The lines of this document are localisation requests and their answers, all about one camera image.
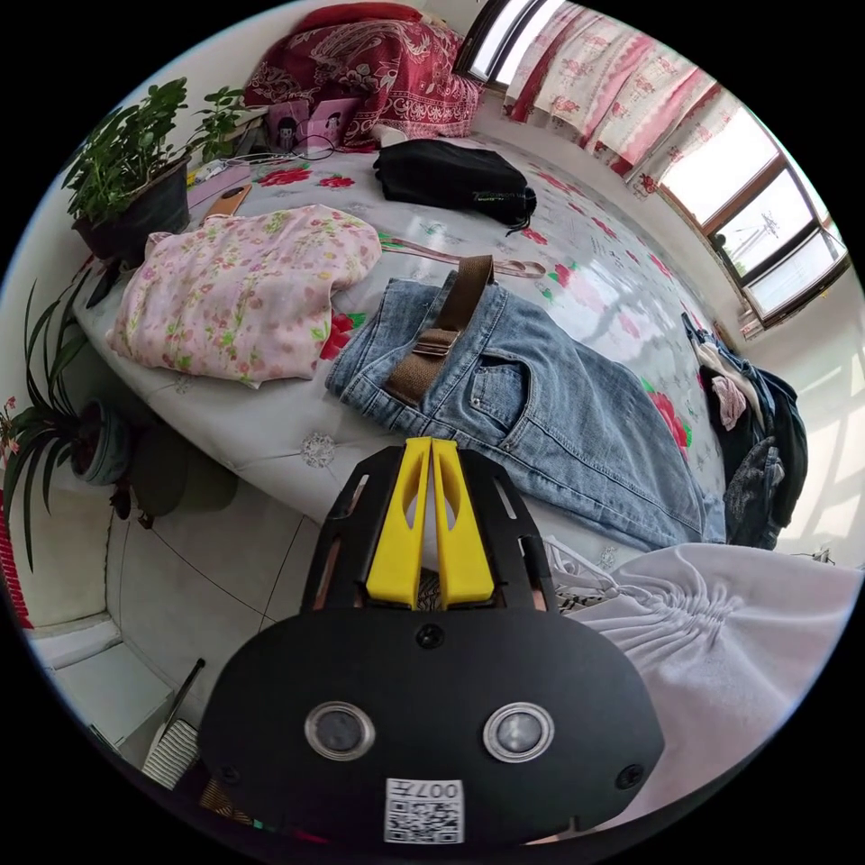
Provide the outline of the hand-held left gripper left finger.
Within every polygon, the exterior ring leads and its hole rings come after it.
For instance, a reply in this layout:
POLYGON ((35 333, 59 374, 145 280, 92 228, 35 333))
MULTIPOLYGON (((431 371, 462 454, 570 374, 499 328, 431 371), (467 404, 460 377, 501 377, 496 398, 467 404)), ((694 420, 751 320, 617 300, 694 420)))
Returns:
POLYGON ((429 437, 405 442, 366 579, 367 595, 373 602, 417 602, 431 450, 429 437))

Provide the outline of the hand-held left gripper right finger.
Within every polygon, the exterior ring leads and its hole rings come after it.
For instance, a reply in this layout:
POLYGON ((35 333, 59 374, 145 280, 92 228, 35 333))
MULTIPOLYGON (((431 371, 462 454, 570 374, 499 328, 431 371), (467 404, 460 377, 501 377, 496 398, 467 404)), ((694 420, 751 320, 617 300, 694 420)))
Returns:
POLYGON ((456 442, 432 440, 432 472, 442 606, 485 604, 494 581, 456 442))

